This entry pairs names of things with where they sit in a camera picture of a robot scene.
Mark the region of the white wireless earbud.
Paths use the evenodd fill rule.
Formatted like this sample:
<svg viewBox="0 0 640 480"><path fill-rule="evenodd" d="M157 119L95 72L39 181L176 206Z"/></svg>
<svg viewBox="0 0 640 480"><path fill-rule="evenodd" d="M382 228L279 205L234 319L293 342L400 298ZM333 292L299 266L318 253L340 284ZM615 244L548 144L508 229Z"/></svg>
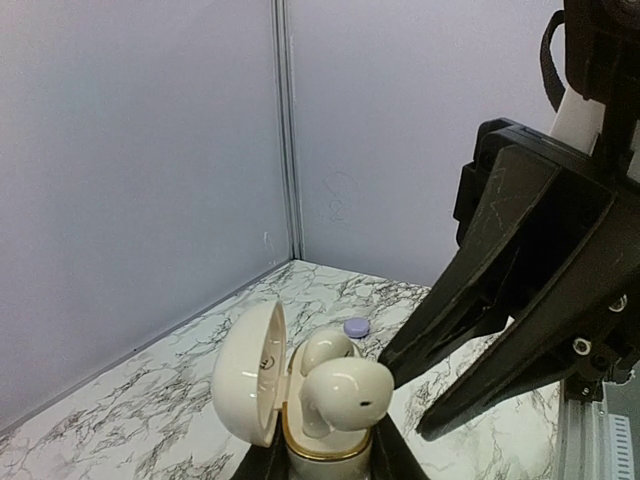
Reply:
<svg viewBox="0 0 640 480"><path fill-rule="evenodd" d="M343 331L318 330L305 344L300 373L307 376L315 367L326 361L354 355L355 345Z"/></svg>

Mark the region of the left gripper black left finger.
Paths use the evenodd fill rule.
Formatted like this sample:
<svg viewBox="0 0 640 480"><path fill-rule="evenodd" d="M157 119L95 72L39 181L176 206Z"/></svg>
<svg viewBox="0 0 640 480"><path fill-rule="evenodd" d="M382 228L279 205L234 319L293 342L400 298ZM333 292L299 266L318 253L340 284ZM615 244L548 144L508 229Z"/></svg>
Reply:
<svg viewBox="0 0 640 480"><path fill-rule="evenodd" d="M240 462L232 480L285 480L285 445L252 445Z"/></svg>

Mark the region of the aluminium front frame rail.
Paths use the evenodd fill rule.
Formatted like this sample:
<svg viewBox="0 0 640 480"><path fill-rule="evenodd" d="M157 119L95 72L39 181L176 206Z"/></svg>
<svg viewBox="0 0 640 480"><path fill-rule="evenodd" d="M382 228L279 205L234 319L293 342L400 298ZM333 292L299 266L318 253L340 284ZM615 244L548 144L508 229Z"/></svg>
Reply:
<svg viewBox="0 0 640 480"><path fill-rule="evenodd" d="M639 406L630 383L606 384L603 399L571 399L560 385L554 479L637 479Z"/></svg>

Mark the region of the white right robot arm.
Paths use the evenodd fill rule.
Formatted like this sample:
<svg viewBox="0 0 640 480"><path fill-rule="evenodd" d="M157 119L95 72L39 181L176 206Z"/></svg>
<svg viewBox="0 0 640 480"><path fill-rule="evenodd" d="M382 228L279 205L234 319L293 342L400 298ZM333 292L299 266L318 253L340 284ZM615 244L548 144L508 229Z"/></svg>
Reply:
<svg viewBox="0 0 640 480"><path fill-rule="evenodd" d="M495 336L425 411L424 439L558 381L573 399L598 400L638 361L639 188L604 161L632 156L636 124L607 128L612 116L568 91L548 134L481 125L454 212L458 251L380 357L405 385Z"/></svg>

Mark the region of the right aluminium corner post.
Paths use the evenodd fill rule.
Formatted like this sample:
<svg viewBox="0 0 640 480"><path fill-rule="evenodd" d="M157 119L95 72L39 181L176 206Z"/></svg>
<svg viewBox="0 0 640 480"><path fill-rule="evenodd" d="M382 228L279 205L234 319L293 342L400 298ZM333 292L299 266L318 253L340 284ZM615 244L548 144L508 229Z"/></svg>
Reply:
<svg viewBox="0 0 640 480"><path fill-rule="evenodd" d="M304 259L304 232L296 149L294 74L288 1L271 1L283 191L290 257Z"/></svg>

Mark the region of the small beige earbud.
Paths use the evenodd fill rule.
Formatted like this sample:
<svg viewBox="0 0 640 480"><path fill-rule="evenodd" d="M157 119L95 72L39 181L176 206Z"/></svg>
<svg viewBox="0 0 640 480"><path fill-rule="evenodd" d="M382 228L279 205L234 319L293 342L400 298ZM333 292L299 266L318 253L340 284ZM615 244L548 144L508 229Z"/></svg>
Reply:
<svg viewBox="0 0 640 480"><path fill-rule="evenodd" d="M368 429L387 414L394 392L391 372L363 358L343 357L314 367L299 391L306 436Z"/></svg>

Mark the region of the lavender round charging case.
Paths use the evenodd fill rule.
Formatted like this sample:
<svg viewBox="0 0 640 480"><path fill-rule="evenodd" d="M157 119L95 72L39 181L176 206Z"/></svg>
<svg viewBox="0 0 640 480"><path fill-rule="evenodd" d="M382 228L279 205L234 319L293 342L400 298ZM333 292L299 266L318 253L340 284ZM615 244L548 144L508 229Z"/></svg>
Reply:
<svg viewBox="0 0 640 480"><path fill-rule="evenodd" d="M344 333L351 339L362 339L369 335L371 324L363 317L352 317L343 324Z"/></svg>

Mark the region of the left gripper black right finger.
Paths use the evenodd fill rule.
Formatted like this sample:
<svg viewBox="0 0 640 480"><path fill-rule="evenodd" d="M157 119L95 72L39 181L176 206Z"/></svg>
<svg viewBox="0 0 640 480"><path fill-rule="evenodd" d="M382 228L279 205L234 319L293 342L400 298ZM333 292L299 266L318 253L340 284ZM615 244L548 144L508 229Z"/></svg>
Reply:
<svg viewBox="0 0 640 480"><path fill-rule="evenodd" d="M375 480L429 479L389 415L372 430L370 462Z"/></svg>

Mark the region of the beige earbud charging case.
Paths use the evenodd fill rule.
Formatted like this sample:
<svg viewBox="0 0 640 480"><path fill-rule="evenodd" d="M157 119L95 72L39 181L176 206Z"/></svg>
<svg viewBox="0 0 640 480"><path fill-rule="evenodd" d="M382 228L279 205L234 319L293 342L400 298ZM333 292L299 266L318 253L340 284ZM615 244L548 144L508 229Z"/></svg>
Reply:
<svg viewBox="0 0 640 480"><path fill-rule="evenodd" d="M369 479L369 430L303 437L298 393L303 344L287 356L283 306L266 301L232 324L213 370L211 394L226 430L250 445L285 445L285 479Z"/></svg>

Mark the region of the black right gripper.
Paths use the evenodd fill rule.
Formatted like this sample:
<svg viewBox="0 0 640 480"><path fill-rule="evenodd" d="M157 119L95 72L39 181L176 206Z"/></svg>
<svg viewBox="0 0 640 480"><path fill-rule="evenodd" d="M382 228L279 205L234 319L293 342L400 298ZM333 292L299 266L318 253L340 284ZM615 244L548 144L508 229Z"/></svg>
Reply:
<svg viewBox="0 0 640 480"><path fill-rule="evenodd" d="M594 396L639 352L639 185L517 122L483 123L463 170L460 248L380 354L401 387L462 335L502 334L424 413L433 441L562 379Z"/></svg>

